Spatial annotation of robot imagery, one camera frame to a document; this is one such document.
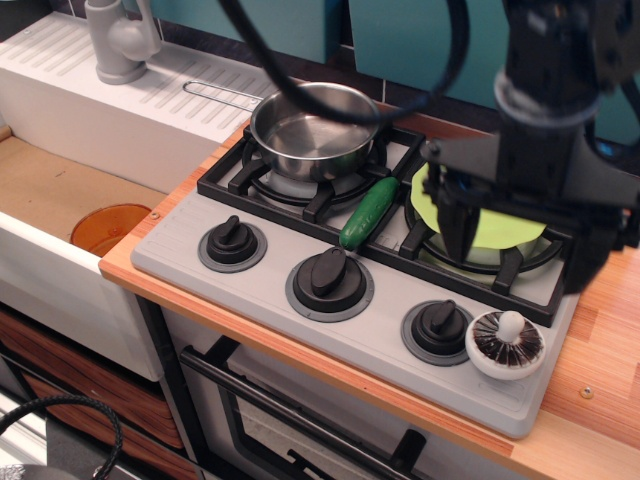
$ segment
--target oven window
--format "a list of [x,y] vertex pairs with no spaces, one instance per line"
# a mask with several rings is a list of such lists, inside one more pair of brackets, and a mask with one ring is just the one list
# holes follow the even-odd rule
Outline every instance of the oven window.
[[221,393],[236,449],[277,478],[379,478],[249,402]]

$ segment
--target green cucumber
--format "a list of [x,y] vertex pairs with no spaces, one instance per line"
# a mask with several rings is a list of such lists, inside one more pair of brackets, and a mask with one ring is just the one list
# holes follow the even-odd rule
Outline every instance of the green cucumber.
[[345,250],[355,250],[373,232],[393,203],[399,185],[395,177],[387,177],[369,189],[340,232],[340,245]]

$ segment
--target faucet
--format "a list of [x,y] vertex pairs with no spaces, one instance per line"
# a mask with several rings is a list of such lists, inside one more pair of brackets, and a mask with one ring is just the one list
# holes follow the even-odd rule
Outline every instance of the faucet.
[[129,20],[122,0],[86,0],[89,34],[96,53],[98,78],[110,85],[137,80],[145,61],[160,51],[151,0],[137,0],[142,21]]

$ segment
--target black cable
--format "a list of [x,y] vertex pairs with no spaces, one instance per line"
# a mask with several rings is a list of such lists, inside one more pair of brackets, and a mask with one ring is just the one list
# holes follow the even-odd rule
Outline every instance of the black cable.
[[58,395],[55,397],[44,397],[37,398],[35,400],[31,400],[19,407],[11,410],[2,418],[0,418],[0,435],[2,435],[7,428],[9,428],[16,421],[20,420],[22,417],[33,413],[34,411],[51,407],[53,405],[64,405],[64,404],[76,404],[76,405],[84,405],[85,407],[91,407],[99,412],[102,412],[107,416],[113,429],[115,430],[115,442],[113,448],[111,449],[111,453],[104,465],[100,468],[98,474],[95,477],[95,480],[106,480],[109,472],[113,469],[118,460],[118,456],[120,455],[120,451],[122,450],[122,429],[120,428],[120,420],[116,413],[102,402],[97,400],[93,400],[89,397],[84,397],[81,395]]
[[242,36],[267,75],[282,91],[284,96],[299,109],[341,123],[357,125],[384,124],[406,117],[409,114],[430,106],[441,97],[456,79],[469,49],[469,11],[466,0],[446,0],[451,23],[451,45],[445,70],[430,92],[424,92],[408,107],[387,113],[356,115],[333,108],[319,101],[305,90],[298,88],[278,65],[265,41],[255,29],[238,0],[218,0],[227,17]]

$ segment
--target wooden countertop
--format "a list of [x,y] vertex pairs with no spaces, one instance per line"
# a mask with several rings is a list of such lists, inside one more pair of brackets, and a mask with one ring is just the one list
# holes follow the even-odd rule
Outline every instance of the wooden countertop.
[[[430,136],[478,136],[420,117]],[[241,136],[238,130],[100,261],[109,280],[532,478],[640,478],[640,251],[613,253],[581,296],[532,432],[513,440],[133,268],[131,251]],[[590,387],[591,399],[581,396]]]

